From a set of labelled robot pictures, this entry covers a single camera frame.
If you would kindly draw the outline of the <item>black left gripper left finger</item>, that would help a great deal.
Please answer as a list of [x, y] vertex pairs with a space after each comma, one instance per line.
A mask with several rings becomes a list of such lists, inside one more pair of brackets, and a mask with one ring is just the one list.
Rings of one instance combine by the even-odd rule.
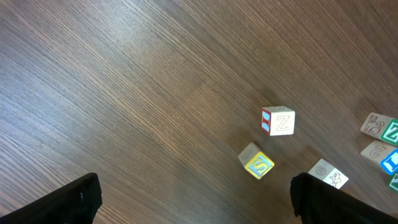
[[92, 224], [101, 194], [98, 175], [91, 172], [1, 217], [1, 223]]

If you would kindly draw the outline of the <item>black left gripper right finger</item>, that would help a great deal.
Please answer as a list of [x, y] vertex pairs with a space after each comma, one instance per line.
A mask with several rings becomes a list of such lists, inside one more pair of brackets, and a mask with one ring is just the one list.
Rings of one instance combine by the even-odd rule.
[[290, 182], [294, 214], [306, 224], [397, 224], [397, 218], [302, 172]]

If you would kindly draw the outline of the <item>green V wooden block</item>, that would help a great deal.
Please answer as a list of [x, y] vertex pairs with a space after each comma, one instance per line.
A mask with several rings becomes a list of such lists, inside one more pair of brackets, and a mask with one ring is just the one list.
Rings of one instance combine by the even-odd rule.
[[340, 170], [324, 159], [320, 159], [308, 173], [337, 189], [342, 188], [349, 180]]

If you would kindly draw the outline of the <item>plain wooden block left edge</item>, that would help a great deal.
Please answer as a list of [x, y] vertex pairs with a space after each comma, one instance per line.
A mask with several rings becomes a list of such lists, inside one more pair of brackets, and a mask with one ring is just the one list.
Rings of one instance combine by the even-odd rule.
[[238, 158], [244, 168], [256, 179], [261, 179], [275, 166], [274, 162], [253, 142], [245, 147]]

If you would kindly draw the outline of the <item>blue top left block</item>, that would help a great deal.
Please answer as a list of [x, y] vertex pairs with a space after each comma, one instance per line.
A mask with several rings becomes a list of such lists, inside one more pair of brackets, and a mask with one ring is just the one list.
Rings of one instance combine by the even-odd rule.
[[388, 143], [379, 140], [374, 140], [372, 143], [370, 143], [366, 148], [364, 148], [361, 151], [360, 155], [369, 160], [370, 162], [372, 162], [376, 167], [380, 168], [388, 175], [392, 175], [393, 173], [384, 168], [381, 165], [381, 163], [396, 149], [397, 149], [396, 146], [392, 146]]

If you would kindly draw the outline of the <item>green top far block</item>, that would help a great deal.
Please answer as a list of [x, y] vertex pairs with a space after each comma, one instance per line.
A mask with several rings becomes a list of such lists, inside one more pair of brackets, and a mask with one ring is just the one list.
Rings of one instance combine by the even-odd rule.
[[393, 174], [387, 185], [394, 192], [398, 192], [398, 173]]

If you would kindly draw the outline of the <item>plain wooden block far left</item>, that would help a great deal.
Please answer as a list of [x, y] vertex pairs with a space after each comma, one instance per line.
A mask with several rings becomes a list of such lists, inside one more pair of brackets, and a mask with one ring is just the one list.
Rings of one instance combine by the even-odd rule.
[[286, 106], [263, 107], [261, 128], [269, 136], [292, 135], [295, 129], [295, 111]]

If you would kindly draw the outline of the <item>green top left block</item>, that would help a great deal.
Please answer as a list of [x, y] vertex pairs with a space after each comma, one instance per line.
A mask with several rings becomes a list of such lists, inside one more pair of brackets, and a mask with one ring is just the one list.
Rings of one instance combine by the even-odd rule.
[[370, 113], [360, 128], [380, 141], [397, 146], [397, 119], [377, 113]]

